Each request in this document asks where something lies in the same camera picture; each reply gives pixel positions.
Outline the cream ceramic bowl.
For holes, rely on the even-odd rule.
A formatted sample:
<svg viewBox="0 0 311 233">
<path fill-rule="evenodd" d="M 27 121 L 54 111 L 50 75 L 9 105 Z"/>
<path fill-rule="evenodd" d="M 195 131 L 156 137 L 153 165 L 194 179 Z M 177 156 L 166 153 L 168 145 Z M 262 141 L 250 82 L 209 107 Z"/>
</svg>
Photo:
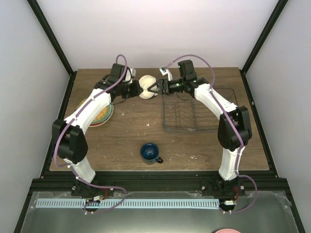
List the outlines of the cream ceramic bowl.
<svg viewBox="0 0 311 233">
<path fill-rule="evenodd" d="M 157 93 L 148 91 L 148 88 L 156 83 L 156 78 L 151 75 L 144 75 L 139 79 L 139 85 L 143 92 L 139 95 L 142 99 L 147 100 L 157 96 Z"/>
</svg>

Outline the woven bamboo plate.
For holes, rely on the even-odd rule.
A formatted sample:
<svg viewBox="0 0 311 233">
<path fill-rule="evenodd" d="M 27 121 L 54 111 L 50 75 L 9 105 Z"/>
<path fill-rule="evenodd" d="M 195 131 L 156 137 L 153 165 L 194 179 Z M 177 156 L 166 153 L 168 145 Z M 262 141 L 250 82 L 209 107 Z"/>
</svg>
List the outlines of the woven bamboo plate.
<svg viewBox="0 0 311 233">
<path fill-rule="evenodd" d="M 99 114 L 94 118 L 93 122 L 94 123 L 99 123 L 103 121 L 106 122 L 112 116 L 113 110 L 114 110 L 113 106 L 108 105 L 107 107 L 105 107 L 99 112 Z"/>
</svg>

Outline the grey wire dish rack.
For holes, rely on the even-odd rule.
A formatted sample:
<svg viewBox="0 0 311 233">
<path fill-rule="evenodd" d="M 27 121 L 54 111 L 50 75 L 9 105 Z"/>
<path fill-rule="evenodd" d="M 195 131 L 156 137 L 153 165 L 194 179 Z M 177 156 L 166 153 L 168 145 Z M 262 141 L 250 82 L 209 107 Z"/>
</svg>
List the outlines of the grey wire dish rack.
<svg viewBox="0 0 311 233">
<path fill-rule="evenodd" d="M 162 97 L 162 127 L 167 132 L 217 132 L 219 121 L 203 103 L 189 94 Z"/>
</svg>

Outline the dark blue mug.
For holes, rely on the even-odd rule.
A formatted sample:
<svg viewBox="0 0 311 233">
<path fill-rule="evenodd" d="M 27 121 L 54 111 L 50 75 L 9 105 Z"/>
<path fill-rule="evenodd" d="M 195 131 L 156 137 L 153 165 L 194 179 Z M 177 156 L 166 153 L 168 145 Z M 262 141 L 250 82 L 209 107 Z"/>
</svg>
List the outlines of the dark blue mug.
<svg viewBox="0 0 311 233">
<path fill-rule="evenodd" d="M 163 163 L 163 159 L 159 156 L 159 148 L 155 143 L 146 143 L 142 145 L 140 148 L 140 155 L 142 160 L 148 165 Z"/>
</svg>

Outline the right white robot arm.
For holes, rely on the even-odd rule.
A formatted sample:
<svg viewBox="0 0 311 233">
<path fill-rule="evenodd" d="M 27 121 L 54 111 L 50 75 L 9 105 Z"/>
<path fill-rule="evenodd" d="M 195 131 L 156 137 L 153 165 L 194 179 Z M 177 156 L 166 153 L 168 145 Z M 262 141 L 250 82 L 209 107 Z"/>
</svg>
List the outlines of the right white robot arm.
<svg viewBox="0 0 311 233">
<path fill-rule="evenodd" d="M 219 168 L 221 180 L 216 183 L 216 191 L 223 196 L 233 190 L 231 180 L 239 176 L 241 155 L 252 138 L 249 111 L 245 106 L 238 107 L 221 96 L 214 88 L 213 83 L 205 78 L 199 78 L 191 60 L 179 61 L 180 79 L 172 79 L 169 67 L 160 69 L 167 78 L 159 79 L 147 85 L 147 91 L 169 95 L 185 92 L 201 102 L 218 119 L 218 141 L 223 148 L 222 162 Z"/>
</svg>

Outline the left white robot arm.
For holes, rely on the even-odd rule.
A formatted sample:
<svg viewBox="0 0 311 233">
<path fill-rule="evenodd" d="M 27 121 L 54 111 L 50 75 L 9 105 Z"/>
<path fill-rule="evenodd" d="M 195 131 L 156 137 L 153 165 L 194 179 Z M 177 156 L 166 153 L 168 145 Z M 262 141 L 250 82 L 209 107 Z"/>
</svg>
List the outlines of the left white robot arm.
<svg viewBox="0 0 311 233">
<path fill-rule="evenodd" d="M 134 80 L 135 75 L 135 69 L 114 63 L 110 73 L 94 85 L 86 100 L 70 116 L 56 120 L 52 125 L 54 164 L 59 167 L 57 159 L 63 159 L 63 166 L 84 182 L 82 190 L 88 196 L 99 192 L 99 183 L 93 180 L 96 173 L 86 157 L 88 145 L 85 134 L 93 120 L 116 97 L 127 99 L 142 92 L 138 81 Z"/>
</svg>

